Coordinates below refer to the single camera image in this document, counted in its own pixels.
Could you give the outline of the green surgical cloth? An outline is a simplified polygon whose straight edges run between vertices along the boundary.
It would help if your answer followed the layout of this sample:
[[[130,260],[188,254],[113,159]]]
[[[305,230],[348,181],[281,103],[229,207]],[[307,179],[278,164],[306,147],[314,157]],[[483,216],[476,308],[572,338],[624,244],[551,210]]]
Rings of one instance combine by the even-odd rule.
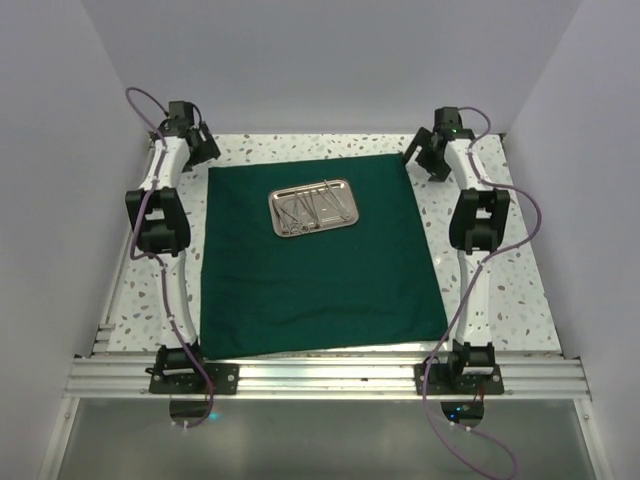
[[[275,233],[272,192],[334,179],[352,188],[354,225],[292,239]],[[201,270],[205,357],[433,341],[446,327],[399,155],[209,171]]]

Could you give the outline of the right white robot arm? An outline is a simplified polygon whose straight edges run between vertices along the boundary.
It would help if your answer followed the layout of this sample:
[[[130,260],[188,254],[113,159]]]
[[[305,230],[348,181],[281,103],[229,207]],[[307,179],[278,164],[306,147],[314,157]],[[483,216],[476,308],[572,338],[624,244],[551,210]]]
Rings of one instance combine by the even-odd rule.
[[[460,301],[449,324],[445,360],[430,354],[419,377],[435,394],[471,394],[499,381],[489,321],[490,273],[482,260],[501,247],[509,212],[509,191],[489,179],[475,157],[477,138],[463,125],[461,110],[441,107],[432,130],[416,133],[403,155],[414,159],[431,181],[455,180],[459,196],[449,223],[449,243],[460,269]]]

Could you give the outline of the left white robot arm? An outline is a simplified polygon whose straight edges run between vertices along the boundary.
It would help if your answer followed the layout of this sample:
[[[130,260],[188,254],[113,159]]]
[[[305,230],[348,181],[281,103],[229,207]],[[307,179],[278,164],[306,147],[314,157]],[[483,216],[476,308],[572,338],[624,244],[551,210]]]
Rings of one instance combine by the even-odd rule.
[[[191,230],[178,185],[183,172],[218,158],[220,151],[194,103],[171,101],[163,113],[164,119],[150,131],[146,176],[125,194],[132,228],[130,257],[158,264],[154,278],[161,301],[162,339],[147,372],[156,383],[193,393],[207,383],[208,369],[189,310],[186,253]]]

